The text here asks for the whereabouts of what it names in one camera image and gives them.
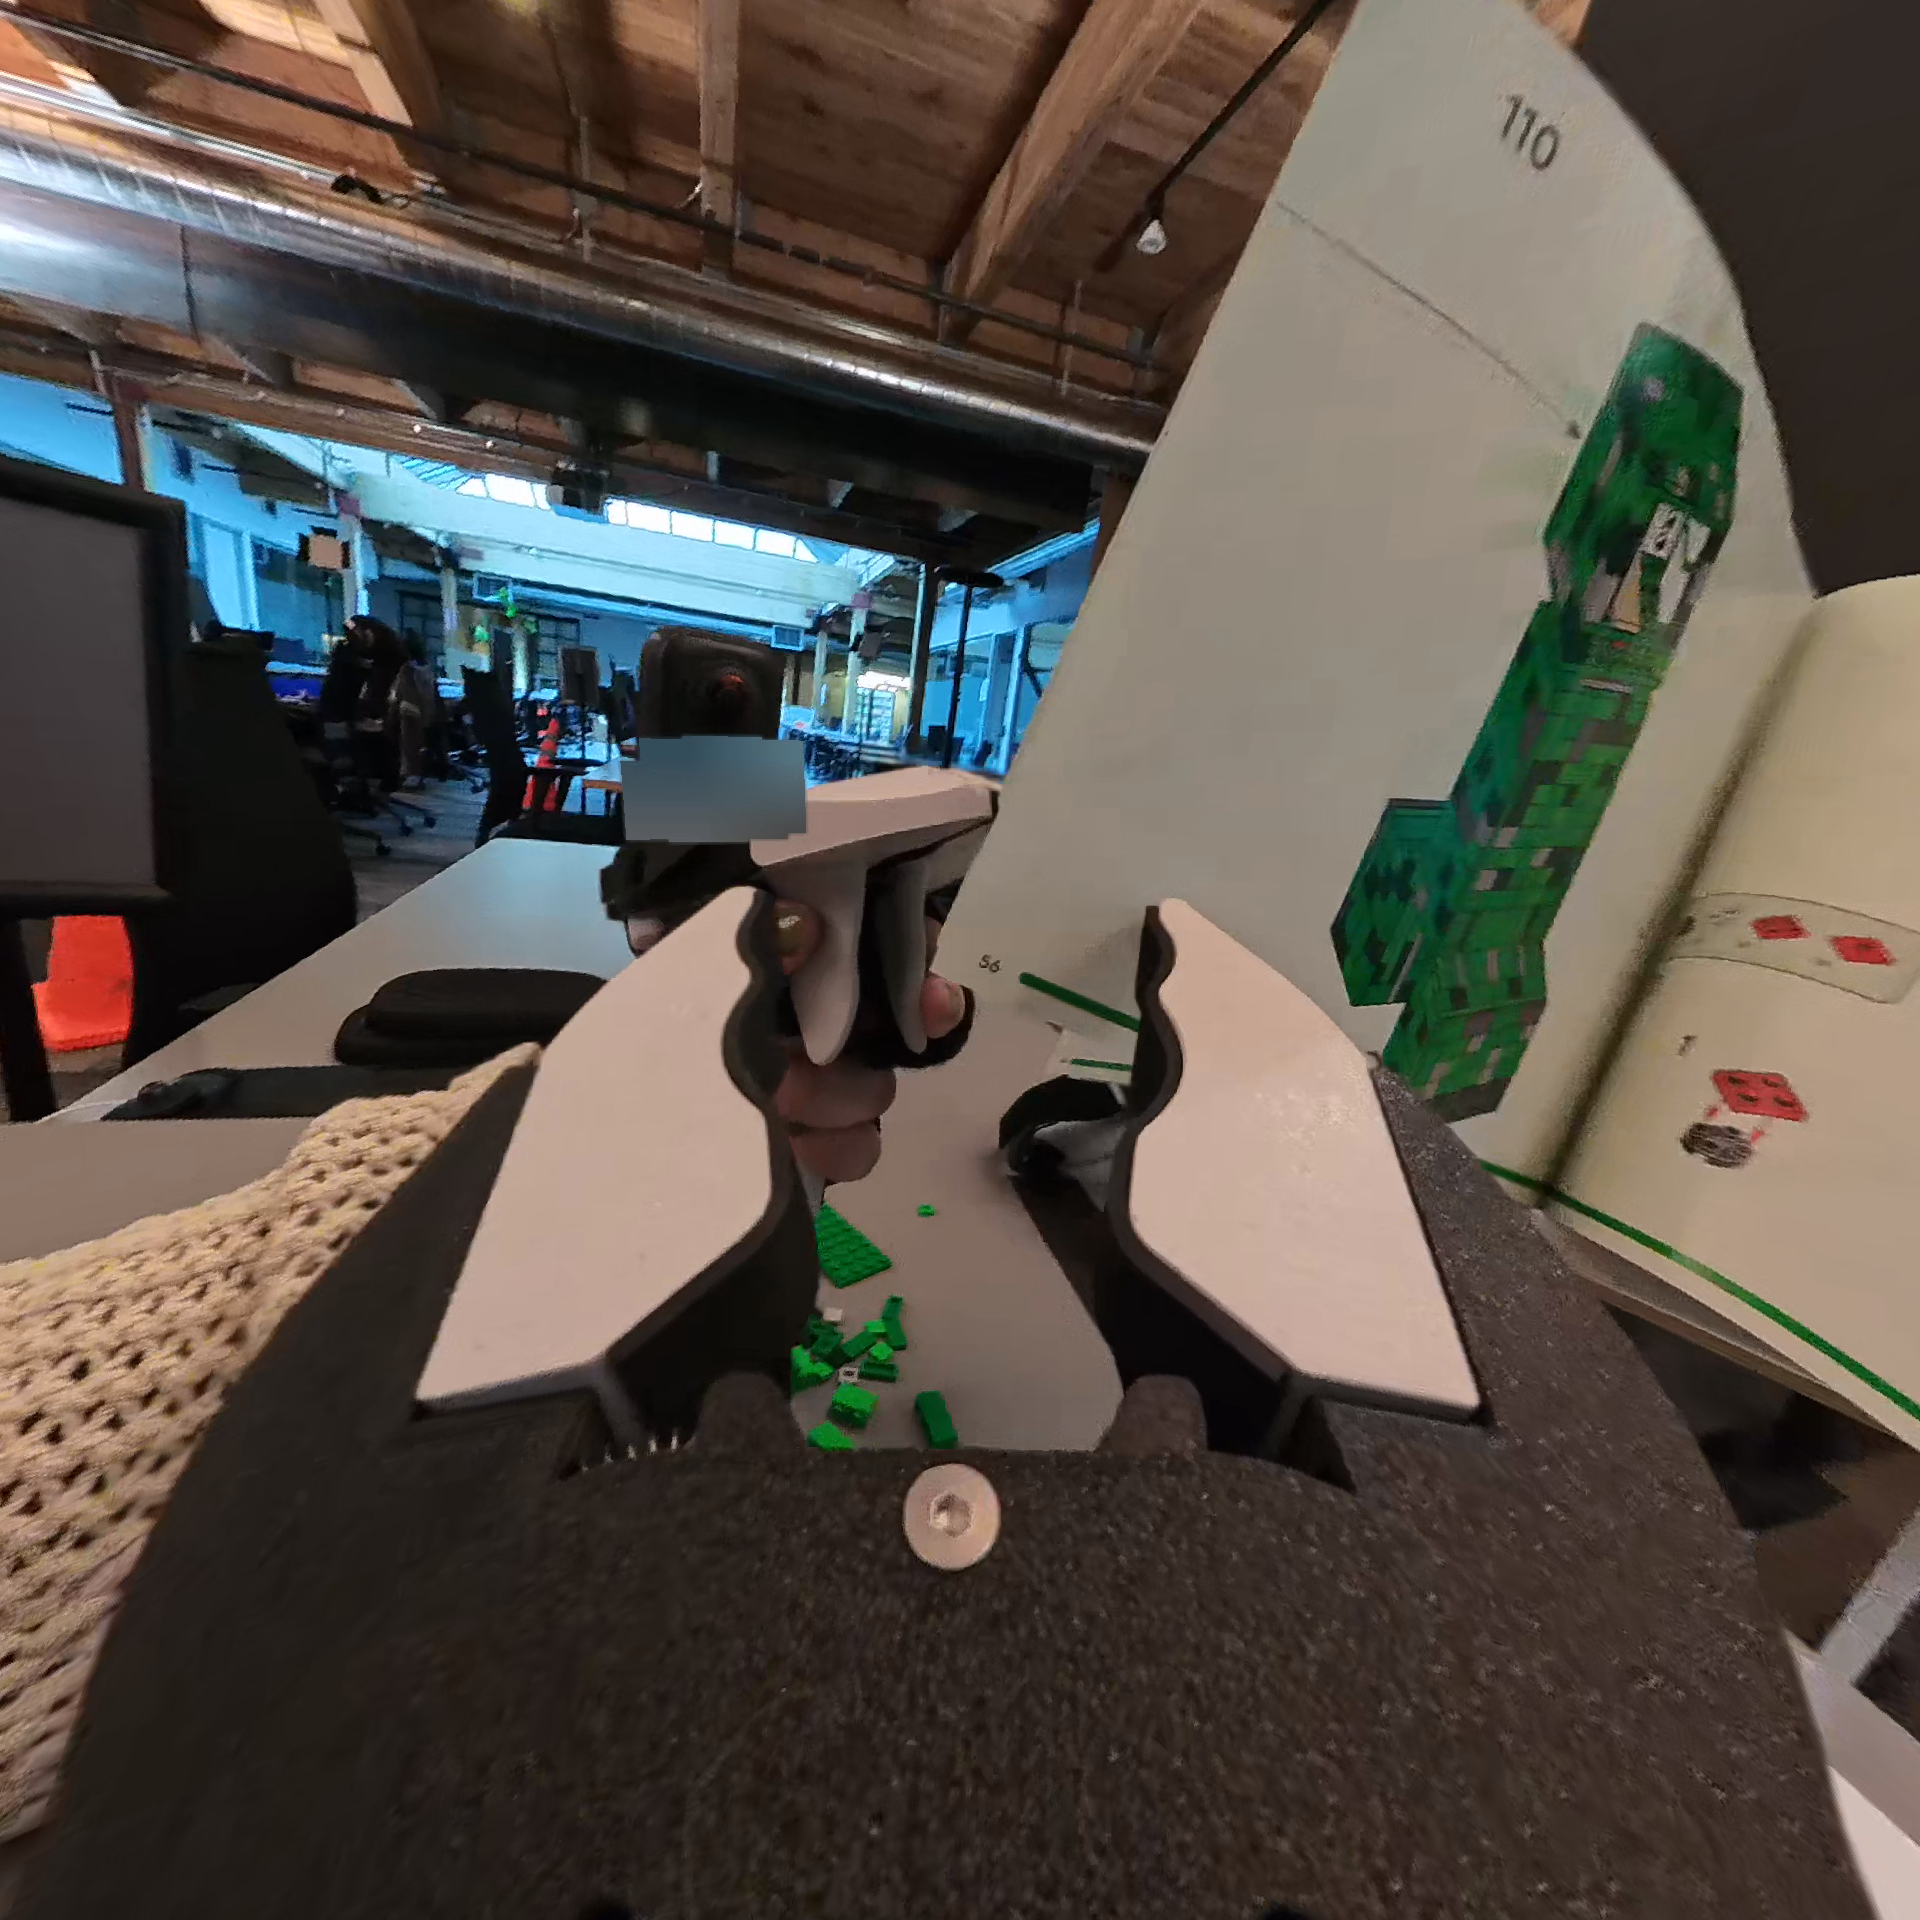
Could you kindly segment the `silver ventilation duct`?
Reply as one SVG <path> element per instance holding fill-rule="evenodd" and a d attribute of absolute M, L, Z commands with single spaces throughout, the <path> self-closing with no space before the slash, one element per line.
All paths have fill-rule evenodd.
<path fill-rule="evenodd" d="M 1042 370 L 677 267 L 639 275 L 490 250 L 366 201 L 248 181 L 108 138 L 5 126 L 5 289 L 466 392 L 651 357 L 866 418 L 1139 468 L 1167 411 Z"/>

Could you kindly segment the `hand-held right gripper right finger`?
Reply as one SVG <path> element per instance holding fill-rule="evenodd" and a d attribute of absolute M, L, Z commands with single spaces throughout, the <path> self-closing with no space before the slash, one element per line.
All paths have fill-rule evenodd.
<path fill-rule="evenodd" d="M 1108 1174 L 1108 1342 L 1178 1375 L 1212 1446 L 1286 1453 L 1313 1406 L 1448 1426 L 1481 1384 L 1363 1047 L 1184 900 L 1142 921 Z"/>

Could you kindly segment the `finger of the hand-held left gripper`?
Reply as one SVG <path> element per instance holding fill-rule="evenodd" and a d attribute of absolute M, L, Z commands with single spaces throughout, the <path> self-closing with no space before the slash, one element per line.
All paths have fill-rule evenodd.
<path fill-rule="evenodd" d="M 866 876 L 890 858 L 913 856 L 996 818 L 1001 781 L 963 770 L 889 770 L 805 789 L 799 831 L 748 844 L 751 881 L 800 889 Z"/>

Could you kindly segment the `black wrist rest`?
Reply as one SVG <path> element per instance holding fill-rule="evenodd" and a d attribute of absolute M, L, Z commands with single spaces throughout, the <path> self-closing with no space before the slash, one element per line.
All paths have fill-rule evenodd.
<path fill-rule="evenodd" d="M 406 972 L 341 1023 L 333 1058 L 353 1067 L 470 1067 L 517 1045 L 548 1045 L 608 979 L 531 967 Z"/>

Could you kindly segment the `person's left forearm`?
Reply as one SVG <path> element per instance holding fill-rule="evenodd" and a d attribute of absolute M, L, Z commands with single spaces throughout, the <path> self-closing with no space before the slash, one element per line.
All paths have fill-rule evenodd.
<path fill-rule="evenodd" d="M 355 1098 L 193 1207 L 2 1271 L 2 1835 L 49 1820 L 133 1567 L 286 1314 L 534 1044 Z"/>

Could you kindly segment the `person's left hand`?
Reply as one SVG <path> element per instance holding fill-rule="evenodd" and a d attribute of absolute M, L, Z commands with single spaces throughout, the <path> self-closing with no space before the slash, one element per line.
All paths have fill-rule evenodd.
<path fill-rule="evenodd" d="M 790 975 L 811 961 L 825 924 L 805 902 L 780 900 L 775 913 L 780 969 Z M 928 972 L 921 1008 L 926 1035 L 940 1041 L 966 1026 L 974 997 L 965 984 Z M 799 1035 L 783 1034 L 780 1047 L 776 1113 L 796 1166 L 827 1186 L 865 1179 L 880 1162 L 883 1122 L 898 1100 L 900 1071 L 851 1058 L 817 1063 Z"/>

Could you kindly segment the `pile of green lego bricks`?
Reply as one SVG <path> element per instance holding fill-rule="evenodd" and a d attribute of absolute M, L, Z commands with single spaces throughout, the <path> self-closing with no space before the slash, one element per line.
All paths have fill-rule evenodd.
<path fill-rule="evenodd" d="M 955 1451 L 963 1434 L 949 1396 L 911 1373 L 908 1307 L 900 1292 L 880 1297 L 869 1315 L 814 1307 L 788 1352 L 788 1394 L 817 1407 L 805 1417 L 806 1442 L 822 1451 L 853 1451 L 900 1412 L 931 1450 Z"/>

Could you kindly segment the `computer monitor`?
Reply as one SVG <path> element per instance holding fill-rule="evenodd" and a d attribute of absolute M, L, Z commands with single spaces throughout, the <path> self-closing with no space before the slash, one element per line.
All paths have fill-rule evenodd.
<path fill-rule="evenodd" d="M 126 913 L 180 883 L 183 507 L 2 459 L 2 913 Z"/>

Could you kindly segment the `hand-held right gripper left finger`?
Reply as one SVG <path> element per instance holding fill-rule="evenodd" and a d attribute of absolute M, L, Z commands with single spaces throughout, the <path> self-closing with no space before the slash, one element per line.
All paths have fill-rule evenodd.
<path fill-rule="evenodd" d="M 776 1112 L 788 1067 L 776 903 L 701 905 L 541 1056 L 425 1358 L 449 1419 L 584 1398 L 619 1447 L 692 1443 L 726 1379 L 790 1391 L 818 1288 L 814 1212 Z"/>

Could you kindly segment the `lego instruction booklet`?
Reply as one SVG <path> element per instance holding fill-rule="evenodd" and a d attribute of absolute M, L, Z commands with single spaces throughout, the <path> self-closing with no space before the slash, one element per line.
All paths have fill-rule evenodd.
<path fill-rule="evenodd" d="M 1520 3 L 1359 3 L 942 945 L 1128 1065 L 1182 900 L 1526 1206 L 1916 1443 L 1916 579 Z"/>

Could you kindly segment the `black and white object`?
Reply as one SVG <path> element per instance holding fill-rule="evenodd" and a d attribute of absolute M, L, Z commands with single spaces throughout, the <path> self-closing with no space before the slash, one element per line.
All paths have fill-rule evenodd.
<path fill-rule="evenodd" d="M 1020 1092 L 998 1119 L 998 1154 L 1027 1191 L 1079 1191 L 1103 1207 L 1132 1105 L 1111 1082 L 1057 1073 Z"/>

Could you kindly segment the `black keyboard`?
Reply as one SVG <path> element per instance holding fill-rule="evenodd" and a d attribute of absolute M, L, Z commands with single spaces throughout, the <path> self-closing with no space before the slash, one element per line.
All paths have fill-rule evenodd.
<path fill-rule="evenodd" d="M 107 1122 L 312 1119 L 353 1100 L 444 1092 L 466 1067 L 199 1067 L 144 1083 Z"/>

